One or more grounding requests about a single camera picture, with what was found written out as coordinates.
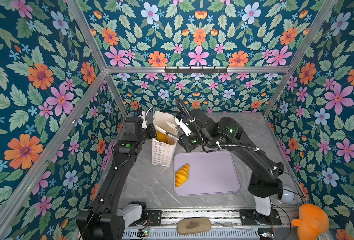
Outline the white patterned paper bag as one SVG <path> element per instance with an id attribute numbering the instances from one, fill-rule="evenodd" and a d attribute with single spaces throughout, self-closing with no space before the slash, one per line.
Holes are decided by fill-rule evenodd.
<path id="1" fill-rule="evenodd" d="M 153 124 L 156 131 L 164 134 L 164 131 L 178 131 L 177 125 L 172 114 L 155 111 L 150 108 L 146 112 L 146 120 L 148 124 Z M 168 136 L 168 143 L 161 143 L 155 139 L 152 140 L 152 164 L 155 166 L 169 167 L 179 139 Z"/>

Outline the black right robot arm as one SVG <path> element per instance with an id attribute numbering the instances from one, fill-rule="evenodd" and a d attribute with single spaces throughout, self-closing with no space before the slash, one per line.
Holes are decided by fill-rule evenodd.
<path id="1" fill-rule="evenodd" d="M 206 153 L 227 150 L 252 170 L 248 192 L 255 198 L 256 213 L 270 216 L 271 196 L 283 193 L 283 163 L 272 161 L 267 154 L 249 138 L 244 128 L 233 118 L 223 117 L 218 122 L 201 110 L 182 110 L 176 115 L 179 126 L 179 144 L 191 152 L 201 147 Z"/>

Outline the round sesame bun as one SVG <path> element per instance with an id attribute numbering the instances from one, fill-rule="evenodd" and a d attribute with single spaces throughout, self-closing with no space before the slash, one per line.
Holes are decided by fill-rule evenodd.
<path id="1" fill-rule="evenodd" d="M 168 143 L 168 136 L 160 131 L 156 132 L 156 140 L 161 143 Z"/>

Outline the white handled tongs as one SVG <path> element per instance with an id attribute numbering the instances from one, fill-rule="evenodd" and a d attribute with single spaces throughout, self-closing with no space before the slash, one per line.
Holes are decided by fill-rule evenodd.
<path id="1" fill-rule="evenodd" d="M 170 136 L 170 137 L 173 137 L 175 139 L 179 139 L 180 136 L 179 136 L 179 131 L 172 131 L 172 132 L 168 132 L 168 131 L 164 131 L 164 134 L 167 135 L 167 136 Z"/>

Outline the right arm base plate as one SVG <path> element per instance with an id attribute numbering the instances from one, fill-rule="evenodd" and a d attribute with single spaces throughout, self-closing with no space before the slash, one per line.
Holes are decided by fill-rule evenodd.
<path id="1" fill-rule="evenodd" d="M 281 226 L 282 220 L 279 212 L 272 210 L 269 216 L 259 214 L 256 210 L 240 210 L 240 218 L 243 226 Z"/>

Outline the black hook rail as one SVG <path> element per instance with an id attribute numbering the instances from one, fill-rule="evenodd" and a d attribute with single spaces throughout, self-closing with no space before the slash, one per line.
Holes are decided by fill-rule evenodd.
<path id="1" fill-rule="evenodd" d="M 228 67 L 165 67 L 165 73 L 171 74 L 222 74 L 228 72 Z"/>

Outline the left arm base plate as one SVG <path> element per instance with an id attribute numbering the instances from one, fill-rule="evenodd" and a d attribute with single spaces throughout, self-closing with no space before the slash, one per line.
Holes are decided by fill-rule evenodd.
<path id="1" fill-rule="evenodd" d="M 138 220 L 132 222 L 129 227 L 141 227 L 161 225 L 162 211 L 161 210 L 143 210 Z"/>

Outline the golden croissant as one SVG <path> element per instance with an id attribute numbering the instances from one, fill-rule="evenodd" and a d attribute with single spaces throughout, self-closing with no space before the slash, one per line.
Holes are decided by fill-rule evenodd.
<path id="1" fill-rule="evenodd" d="M 178 188 L 183 185 L 190 176 L 190 165 L 185 164 L 175 173 L 175 187 Z"/>

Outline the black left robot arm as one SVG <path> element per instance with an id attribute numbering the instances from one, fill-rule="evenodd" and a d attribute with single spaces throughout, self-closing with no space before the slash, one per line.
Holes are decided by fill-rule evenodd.
<path id="1" fill-rule="evenodd" d="M 76 217 L 81 240 L 120 240 L 132 223 L 118 213 L 119 199 L 142 145 L 156 137 L 156 130 L 141 115 L 128 117 L 123 125 L 123 136 L 112 149 L 110 169 L 98 193 L 89 208 L 80 210 Z"/>

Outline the lilac silicone mat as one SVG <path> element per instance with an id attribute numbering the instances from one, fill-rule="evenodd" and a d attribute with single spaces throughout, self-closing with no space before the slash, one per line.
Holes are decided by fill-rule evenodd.
<path id="1" fill-rule="evenodd" d="M 228 151 L 196 152 L 174 156 L 175 176 L 184 169 L 187 180 L 174 187 L 178 196 L 234 193 L 240 182 L 232 154 Z"/>

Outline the brown stone-like sponge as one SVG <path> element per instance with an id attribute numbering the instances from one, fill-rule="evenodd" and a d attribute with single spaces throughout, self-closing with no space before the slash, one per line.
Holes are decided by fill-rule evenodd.
<path id="1" fill-rule="evenodd" d="M 183 219 L 177 226 L 178 233 L 183 236 L 204 233 L 211 229 L 211 221 L 206 217 Z"/>

